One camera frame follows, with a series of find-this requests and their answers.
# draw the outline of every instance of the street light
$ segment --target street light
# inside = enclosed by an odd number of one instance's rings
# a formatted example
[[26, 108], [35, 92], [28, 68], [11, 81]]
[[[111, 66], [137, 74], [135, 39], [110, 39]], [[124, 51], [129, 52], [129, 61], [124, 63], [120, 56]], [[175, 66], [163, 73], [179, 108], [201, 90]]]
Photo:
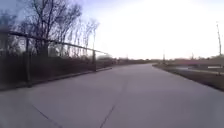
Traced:
[[219, 56], [221, 56], [222, 55], [222, 44], [221, 44], [221, 38], [220, 38], [220, 33], [219, 33], [218, 21], [216, 21], [216, 26], [217, 26], [218, 39], [219, 39]]

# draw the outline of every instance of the fence post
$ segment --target fence post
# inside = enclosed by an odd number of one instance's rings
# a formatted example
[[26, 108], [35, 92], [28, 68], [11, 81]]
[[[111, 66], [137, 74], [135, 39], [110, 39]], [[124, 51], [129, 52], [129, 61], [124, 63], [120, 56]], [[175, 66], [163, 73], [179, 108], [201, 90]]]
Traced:
[[30, 54], [29, 54], [29, 38], [26, 38], [26, 57], [25, 57], [25, 66], [26, 66], [26, 82], [27, 86], [31, 87], [30, 85]]
[[96, 51], [95, 50], [93, 50], [93, 56], [92, 56], [93, 58], [92, 58], [92, 67], [93, 67], [93, 71], [94, 72], [96, 72]]

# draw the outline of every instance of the overcast sky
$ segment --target overcast sky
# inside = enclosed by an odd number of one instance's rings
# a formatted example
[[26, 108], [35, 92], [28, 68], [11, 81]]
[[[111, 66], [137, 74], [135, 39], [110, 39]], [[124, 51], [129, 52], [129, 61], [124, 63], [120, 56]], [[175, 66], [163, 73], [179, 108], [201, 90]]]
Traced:
[[[1, 1], [0, 8], [20, 7], [15, 0]], [[167, 58], [189, 58], [192, 53], [195, 57], [213, 56], [218, 54], [216, 21], [220, 21], [220, 33], [224, 35], [221, 0], [78, 2], [83, 5], [85, 17], [100, 22], [96, 49], [114, 57], [162, 58], [163, 53]]]

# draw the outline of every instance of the curb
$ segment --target curb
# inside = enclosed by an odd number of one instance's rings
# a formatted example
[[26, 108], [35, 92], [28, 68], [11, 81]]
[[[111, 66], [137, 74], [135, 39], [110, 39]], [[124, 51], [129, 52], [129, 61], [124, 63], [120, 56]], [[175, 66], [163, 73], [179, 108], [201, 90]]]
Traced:
[[108, 68], [101, 68], [96, 70], [96, 72], [94, 71], [85, 71], [85, 72], [80, 72], [80, 73], [75, 73], [75, 74], [69, 74], [69, 75], [64, 75], [64, 76], [58, 76], [58, 77], [54, 77], [54, 78], [49, 78], [49, 79], [45, 79], [45, 80], [36, 80], [30, 83], [21, 83], [18, 84], [17, 86], [13, 86], [13, 87], [8, 87], [8, 88], [2, 88], [0, 89], [0, 92], [3, 91], [10, 91], [10, 90], [17, 90], [20, 88], [32, 88], [38, 84], [43, 84], [43, 83], [48, 83], [48, 82], [52, 82], [52, 81], [57, 81], [57, 80], [62, 80], [62, 79], [66, 79], [66, 78], [71, 78], [71, 77], [76, 77], [76, 76], [81, 76], [81, 75], [85, 75], [85, 74], [90, 74], [90, 73], [97, 73], [100, 71], [106, 71], [106, 70], [110, 70], [112, 69], [112, 67], [108, 67]]

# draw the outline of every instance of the concrete pavement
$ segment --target concrete pavement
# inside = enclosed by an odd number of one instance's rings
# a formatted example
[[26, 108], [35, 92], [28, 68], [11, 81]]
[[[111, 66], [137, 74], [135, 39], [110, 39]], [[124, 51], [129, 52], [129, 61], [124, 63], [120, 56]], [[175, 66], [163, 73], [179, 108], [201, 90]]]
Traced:
[[5, 92], [0, 103], [0, 127], [224, 127], [223, 92], [151, 65]]

